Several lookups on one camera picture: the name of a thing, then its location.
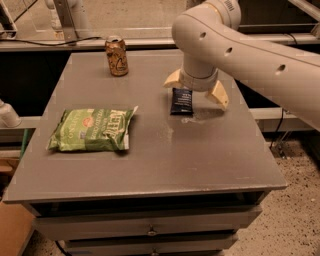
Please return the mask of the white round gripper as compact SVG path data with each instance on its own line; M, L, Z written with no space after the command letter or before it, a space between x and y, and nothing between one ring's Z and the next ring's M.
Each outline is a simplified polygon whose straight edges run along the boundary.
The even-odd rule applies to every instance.
M205 92L206 98L219 106L225 111L229 104L229 97L220 81L217 81L218 70L214 69L213 73L206 78L196 78L187 74L183 69L176 70L168 76L164 82L165 88L181 89L182 86L196 92Z

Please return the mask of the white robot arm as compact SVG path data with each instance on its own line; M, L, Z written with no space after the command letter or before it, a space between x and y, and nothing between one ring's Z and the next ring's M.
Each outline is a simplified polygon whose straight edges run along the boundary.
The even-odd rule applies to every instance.
M206 0L179 15L172 38L183 64L164 86L205 92L225 109L223 71L320 130L320 55L244 35L240 20L237 0Z

